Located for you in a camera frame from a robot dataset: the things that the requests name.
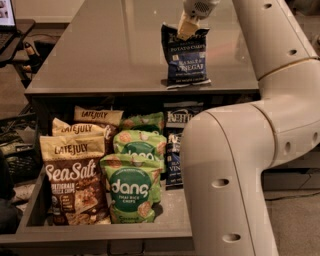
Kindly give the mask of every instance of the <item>drawer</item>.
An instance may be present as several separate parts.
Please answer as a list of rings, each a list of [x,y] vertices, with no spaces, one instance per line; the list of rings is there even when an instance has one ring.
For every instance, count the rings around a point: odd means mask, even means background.
[[[8,235],[7,240],[1,239],[0,246],[19,255],[192,252],[184,190],[162,187],[162,200],[155,207],[154,223],[54,226],[48,213],[50,183],[42,169],[17,233]]]

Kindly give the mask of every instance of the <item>dang chip bag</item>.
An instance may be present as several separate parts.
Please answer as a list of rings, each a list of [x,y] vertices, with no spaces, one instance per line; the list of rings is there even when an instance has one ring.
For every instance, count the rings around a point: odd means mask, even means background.
[[[158,187],[162,162],[141,156],[111,154],[101,159],[111,194],[112,223],[153,222],[154,198],[161,193]]]

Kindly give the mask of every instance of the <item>floor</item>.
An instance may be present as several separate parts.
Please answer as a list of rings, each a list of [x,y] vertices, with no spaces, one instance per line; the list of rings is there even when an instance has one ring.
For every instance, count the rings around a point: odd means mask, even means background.
[[[26,40],[57,36],[60,30],[34,30]],[[27,58],[20,52],[17,58]],[[11,65],[0,69],[0,118],[18,115],[27,104],[24,87]],[[280,256],[320,256],[319,191],[269,191],[265,198]]]

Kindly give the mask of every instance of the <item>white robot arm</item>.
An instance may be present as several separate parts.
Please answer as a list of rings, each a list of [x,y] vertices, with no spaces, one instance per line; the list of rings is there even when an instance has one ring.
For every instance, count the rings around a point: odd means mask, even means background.
[[[216,1],[186,1],[185,13],[200,2]],[[210,109],[188,123],[180,153],[185,195],[197,255],[277,256],[261,173],[319,143],[320,62],[284,0],[233,2],[261,100]]]

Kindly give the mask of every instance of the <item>blue chip bag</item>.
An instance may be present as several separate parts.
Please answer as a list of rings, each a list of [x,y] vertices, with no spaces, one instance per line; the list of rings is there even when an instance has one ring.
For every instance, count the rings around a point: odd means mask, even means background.
[[[168,89],[209,83],[206,72],[206,35],[209,29],[198,29],[184,41],[177,29],[162,25],[162,48],[168,63]]]

